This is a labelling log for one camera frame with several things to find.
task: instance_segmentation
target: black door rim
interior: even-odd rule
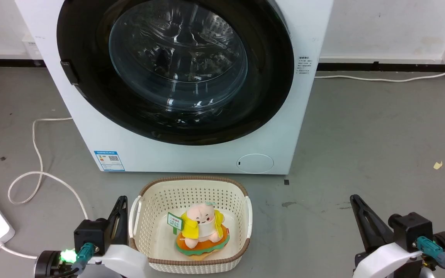
[[[293,48],[283,21],[265,0],[183,0],[227,21],[242,40],[248,57],[249,79],[235,99],[211,111],[204,125],[196,125],[194,116],[186,111],[166,113],[165,107],[133,94],[115,72],[104,44],[119,16],[148,1],[156,0],[66,0],[63,4],[57,24],[60,58],[62,64],[69,65],[65,73],[70,81],[95,109],[144,137],[189,146],[238,139],[279,111],[291,88]],[[176,122],[180,119],[187,120],[185,126]]]

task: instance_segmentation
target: blue connector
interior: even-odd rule
[[[434,241],[431,241],[425,236],[420,236],[416,239],[416,248],[425,255],[433,257],[437,263],[445,269],[445,252],[442,247],[438,246]]]
[[[79,271],[75,273],[75,275],[80,275],[85,269],[88,261],[92,259],[94,255],[94,245],[92,243],[85,243],[81,248],[80,252],[76,255],[76,262],[72,264],[71,269],[78,268]]]

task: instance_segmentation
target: green led light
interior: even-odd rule
[[[76,262],[76,253],[75,253],[75,251],[74,250],[64,250],[64,251],[62,251],[60,260],[65,261],[65,262],[69,262],[69,263]]]

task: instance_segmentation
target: brown basket rim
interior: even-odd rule
[[[223,178],[221,176],[172,176],[169,178],[159,178],[145,185],[145,187],[140,191],[139,195],[143,196],[143,194],[145,194],[145,192],[149,188],[151,188],[152,185],[155,185],[156,183],[162,183],[163,181],[187,181],[187,180],[224,181],[227,183],[232,183],[236,185],[238,188],[240,188],[245,197],[248,197],[247,190],[243,187],[241,183],[232,180],[231,178]],[[250,244],[250,239],[247,238],[245,240],[245,244],[240,249],[240,251],[233,257],[229,257],[226,259],[210,260],[210,261],[173,261],[173,260],[154,259],[150,257],[147,257],[147,259],[151,264],[168,264],[172,266],[206,266],[209,264],[226,264],[236,261],[238,258],[240,258],[247,251],[249,244]],[[136,248],[135,240],[133,238],[129,239],[129,246],[134,250],[138,251],[138,249]]]

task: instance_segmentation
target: washing machine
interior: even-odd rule
[[[101,171],[288,174],[333,0],[16,2]]]

